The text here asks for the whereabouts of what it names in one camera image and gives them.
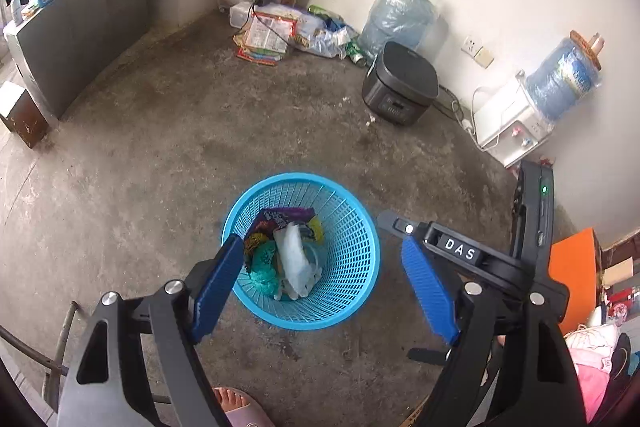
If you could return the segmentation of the green bag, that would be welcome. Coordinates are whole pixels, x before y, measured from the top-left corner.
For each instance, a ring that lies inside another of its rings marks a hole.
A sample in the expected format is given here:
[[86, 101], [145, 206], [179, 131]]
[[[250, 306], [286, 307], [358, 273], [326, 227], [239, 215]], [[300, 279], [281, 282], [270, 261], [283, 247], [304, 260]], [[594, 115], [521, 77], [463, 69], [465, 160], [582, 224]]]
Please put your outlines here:
[[273, 297], [280, 287], [275, 241], [260, 244], [254, 251], [250, 266], [250, 280], [259, 294]]

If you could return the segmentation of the purple noodle wrapper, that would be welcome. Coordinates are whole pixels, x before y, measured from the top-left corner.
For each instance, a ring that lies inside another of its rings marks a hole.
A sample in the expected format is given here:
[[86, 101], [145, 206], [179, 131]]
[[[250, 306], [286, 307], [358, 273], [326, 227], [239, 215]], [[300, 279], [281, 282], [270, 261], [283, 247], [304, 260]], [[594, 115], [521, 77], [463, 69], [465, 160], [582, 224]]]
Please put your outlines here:
[[307, 222], [315, 215], [316, 212], [312, 208], [262, 208], [244, 236], [244, 256], [251, 258], [260, 244], [274, 239], [274, 232], [285, 229], [290, 223], [300, 225], [302, 227], [300, 234], [303, 239], [314, 242]]

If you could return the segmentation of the white tissue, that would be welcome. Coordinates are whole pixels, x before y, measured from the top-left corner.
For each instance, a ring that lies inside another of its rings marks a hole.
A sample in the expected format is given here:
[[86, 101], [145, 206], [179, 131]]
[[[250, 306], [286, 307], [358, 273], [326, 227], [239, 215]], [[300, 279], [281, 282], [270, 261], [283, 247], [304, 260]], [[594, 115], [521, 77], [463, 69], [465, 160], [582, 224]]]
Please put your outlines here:
[[328, 253], [322, 243], [303, 239], [302, 227], [290, 223], [274, 232], [280, 293], [290, 300], [306, 298], [322, 277]]

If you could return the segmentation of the yellow snack wrapper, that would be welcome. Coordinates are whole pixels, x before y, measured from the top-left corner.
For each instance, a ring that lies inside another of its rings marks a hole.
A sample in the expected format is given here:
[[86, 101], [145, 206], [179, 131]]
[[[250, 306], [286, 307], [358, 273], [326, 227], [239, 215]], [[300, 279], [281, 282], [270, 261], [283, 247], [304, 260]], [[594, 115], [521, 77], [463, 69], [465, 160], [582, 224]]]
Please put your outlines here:
[[314, 216], [307, 222], [309, 230], [312, 232], [312, 239], [316, 243], [323, 242], [323, 228], [318, 216]]

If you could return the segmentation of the blue plastic trash basket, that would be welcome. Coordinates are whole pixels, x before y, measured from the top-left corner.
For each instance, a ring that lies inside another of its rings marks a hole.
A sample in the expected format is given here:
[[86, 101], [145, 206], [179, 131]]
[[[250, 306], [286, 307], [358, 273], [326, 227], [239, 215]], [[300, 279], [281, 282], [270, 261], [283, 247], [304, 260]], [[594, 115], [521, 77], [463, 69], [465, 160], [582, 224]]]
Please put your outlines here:
[[356, 197], [315, 174], [283, 173], [246, 190], [222, 235], [242, 239], [233, 291], [256, 317], [293, 331], [343, 322], [380, 271], [378, 233]]

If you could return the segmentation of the person's foot in pink slipper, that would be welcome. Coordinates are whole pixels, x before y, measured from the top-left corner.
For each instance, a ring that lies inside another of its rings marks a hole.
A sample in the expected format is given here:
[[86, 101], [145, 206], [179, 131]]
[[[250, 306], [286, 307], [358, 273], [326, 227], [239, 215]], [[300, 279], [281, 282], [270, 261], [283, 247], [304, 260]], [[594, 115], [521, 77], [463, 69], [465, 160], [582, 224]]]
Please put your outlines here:
[[274, 427], [262, 406], [244, 391], [214, 387], [214, 395], [233, 427]]

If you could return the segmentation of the white water dispenser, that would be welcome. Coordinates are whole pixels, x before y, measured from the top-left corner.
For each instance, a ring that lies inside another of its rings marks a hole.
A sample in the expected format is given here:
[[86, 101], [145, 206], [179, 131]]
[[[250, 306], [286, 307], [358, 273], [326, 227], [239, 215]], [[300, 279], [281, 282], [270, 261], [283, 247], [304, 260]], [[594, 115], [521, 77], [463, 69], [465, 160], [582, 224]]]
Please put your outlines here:
[[553, 129], [527, 102], [489, 101], [473, 117], [478, 145], [506, 169], [544, 143]]

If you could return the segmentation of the black rice cooker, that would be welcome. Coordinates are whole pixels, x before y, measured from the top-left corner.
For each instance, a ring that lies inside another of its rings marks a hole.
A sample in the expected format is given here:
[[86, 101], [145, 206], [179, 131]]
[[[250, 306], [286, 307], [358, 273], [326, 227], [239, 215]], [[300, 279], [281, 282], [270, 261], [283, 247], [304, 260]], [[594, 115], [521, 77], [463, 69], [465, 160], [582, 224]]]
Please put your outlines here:
[[361, 96], [371, 112], [399, 126], [412, 126], [439, 95], [437, 72], [426, 58], [395, 41], [375, 57]]

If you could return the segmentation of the blue water jug on dispenser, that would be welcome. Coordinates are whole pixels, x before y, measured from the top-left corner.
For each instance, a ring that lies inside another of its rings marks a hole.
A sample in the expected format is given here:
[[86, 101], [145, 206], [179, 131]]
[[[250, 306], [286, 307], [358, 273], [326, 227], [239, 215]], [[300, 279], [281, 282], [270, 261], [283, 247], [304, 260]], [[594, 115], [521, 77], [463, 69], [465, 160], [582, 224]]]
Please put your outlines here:
[[594, 88], [600, 86], [602, 66], [599, 54], [603, 37], [596, 32], [585, 39], [572, 30], [539, 67], [525, 77], [524, 90], [550, 124], [558, 122]]

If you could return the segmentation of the pile of papers and bags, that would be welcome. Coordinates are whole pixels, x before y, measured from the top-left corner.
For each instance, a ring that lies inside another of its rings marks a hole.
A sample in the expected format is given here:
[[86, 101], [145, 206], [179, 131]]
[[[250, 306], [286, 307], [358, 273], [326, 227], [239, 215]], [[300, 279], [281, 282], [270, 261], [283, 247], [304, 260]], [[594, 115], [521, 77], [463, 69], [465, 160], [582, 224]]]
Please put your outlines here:
[[233, 41], [242, 60], [276, 66], [293, 50], [325, 58], [349, 58], [364, 67], [367, 59], [358, 32], [337, 14], [309, 5], [301, 10], [279, 3], [243, 1], [228, 9], [236, 29]]

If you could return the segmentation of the empty blue water jug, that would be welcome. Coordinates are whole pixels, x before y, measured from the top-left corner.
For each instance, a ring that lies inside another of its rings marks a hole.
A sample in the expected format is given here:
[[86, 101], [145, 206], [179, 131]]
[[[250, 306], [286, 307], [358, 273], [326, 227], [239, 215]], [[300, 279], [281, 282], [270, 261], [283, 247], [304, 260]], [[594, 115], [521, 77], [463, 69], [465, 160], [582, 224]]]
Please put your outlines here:
[[389, 41], [416, 51], [436, 18], [437, 12], [430, 0], [375, 0], [358, 46], [369, 62]]

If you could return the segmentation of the grey cabinet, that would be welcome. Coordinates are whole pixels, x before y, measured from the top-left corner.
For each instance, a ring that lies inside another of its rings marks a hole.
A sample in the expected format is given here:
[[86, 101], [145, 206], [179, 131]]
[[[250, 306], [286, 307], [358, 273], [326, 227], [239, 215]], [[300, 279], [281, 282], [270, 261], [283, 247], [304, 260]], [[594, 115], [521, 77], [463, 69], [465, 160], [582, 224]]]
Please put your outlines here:
[[60, 117], [149, 27], [146, 0], [53, 0], [3, 35], [29, 93]]

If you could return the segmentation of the white wall socket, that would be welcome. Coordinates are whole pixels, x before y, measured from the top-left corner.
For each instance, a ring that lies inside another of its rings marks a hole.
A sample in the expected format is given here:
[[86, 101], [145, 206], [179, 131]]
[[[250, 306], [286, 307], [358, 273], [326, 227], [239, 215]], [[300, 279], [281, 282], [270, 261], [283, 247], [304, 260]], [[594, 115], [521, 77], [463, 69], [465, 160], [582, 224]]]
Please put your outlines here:
[[488, 68], [495, 60], [494, 54], [491, 50], [486, 48], [483, 43], [473, 36], [467, 36], [461, 45], [461, 49], [465, 54], [468, 54], [477, 65]]

